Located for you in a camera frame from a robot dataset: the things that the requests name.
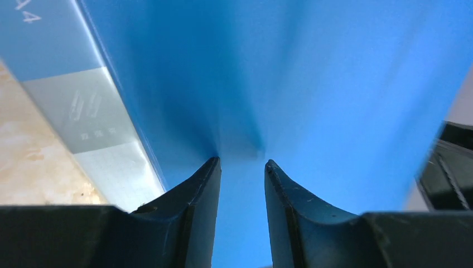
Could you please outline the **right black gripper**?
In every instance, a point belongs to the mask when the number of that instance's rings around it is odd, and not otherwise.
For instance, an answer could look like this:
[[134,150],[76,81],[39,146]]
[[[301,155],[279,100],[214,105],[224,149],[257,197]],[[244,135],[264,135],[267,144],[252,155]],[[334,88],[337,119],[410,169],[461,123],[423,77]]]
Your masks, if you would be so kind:
[[445,123],[417,186],[430,210],[472,210],[472,126]]

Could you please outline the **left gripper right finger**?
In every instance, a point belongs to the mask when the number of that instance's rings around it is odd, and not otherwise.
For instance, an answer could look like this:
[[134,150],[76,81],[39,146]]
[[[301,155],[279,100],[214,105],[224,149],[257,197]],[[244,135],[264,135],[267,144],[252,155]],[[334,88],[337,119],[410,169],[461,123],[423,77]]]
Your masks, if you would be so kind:
[[274,267],[471,267],[472,213],[349,213],[264,170]]

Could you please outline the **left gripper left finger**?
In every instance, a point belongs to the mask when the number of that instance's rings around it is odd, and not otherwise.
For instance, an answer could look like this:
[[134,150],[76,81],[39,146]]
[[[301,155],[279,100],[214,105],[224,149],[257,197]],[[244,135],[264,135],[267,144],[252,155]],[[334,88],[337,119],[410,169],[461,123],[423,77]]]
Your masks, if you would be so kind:
[[127,213],[111,205],[1,207],[2,267],[210,267],[218,157]]

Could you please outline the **blue file folder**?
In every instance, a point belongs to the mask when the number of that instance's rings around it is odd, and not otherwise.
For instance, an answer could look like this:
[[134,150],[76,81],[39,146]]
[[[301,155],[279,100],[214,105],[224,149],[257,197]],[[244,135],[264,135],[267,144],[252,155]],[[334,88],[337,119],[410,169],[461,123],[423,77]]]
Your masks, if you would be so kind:
[[2,1],[1,62],[131,212],[220,159],[213,267],[270,264],[264,166],[401,210],[472,64],[471,1]]

